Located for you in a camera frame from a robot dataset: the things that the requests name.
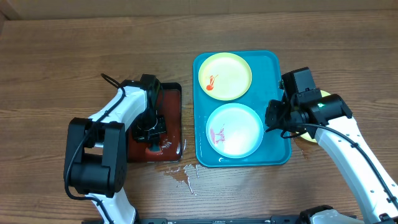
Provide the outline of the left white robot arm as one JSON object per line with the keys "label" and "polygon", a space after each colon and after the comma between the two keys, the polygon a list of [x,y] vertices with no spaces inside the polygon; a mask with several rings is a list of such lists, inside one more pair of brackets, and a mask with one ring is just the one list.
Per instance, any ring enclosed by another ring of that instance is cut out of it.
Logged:
{"label": "left white robot arm", "polygon": [[161,89],[154,75],[122,83],[103,75],[116,96],[89,118],[73,118],[68,126],[64,165],[65,193],[73,200],[90,200],[102,223],[135,223],[136,209],[123,185],[127,172],[128,134],[137,142],[159,141],[165,119],[156,112]]}

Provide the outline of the orange and green sponge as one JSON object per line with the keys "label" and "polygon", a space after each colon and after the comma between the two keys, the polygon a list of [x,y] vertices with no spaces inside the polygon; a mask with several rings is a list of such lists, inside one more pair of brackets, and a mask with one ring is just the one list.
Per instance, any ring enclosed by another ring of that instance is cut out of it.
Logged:
{"label": "orange and green sponge", "polygon": [[148,144],[146,147],[146,154],[149,155],[159,155],[162,154],[162,146],[159,145],[158,143],[151,143]]}

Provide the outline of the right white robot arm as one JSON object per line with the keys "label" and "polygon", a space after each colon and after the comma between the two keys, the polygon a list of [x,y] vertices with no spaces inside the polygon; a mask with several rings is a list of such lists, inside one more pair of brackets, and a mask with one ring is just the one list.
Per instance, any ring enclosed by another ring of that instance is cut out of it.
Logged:
{"label": "right white robot arm", "polygon": [[316,91],[270,100],[269,131],[309,133],[337,166],[352,191],[364,223],[397,223],[397,183],[378,161],[361,134],[352,111],[336,94]]}

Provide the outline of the light blue plate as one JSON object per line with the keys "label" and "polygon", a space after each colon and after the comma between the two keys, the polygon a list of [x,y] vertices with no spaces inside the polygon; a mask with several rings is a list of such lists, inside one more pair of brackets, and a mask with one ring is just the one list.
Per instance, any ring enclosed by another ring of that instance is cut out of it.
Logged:
{"label": "light blue plate", "polygon": [[215,109],[206,122],[205,131],[210,146],[230,159],[254,153],[264,135],[259,115],[240,103],[227,103]]}

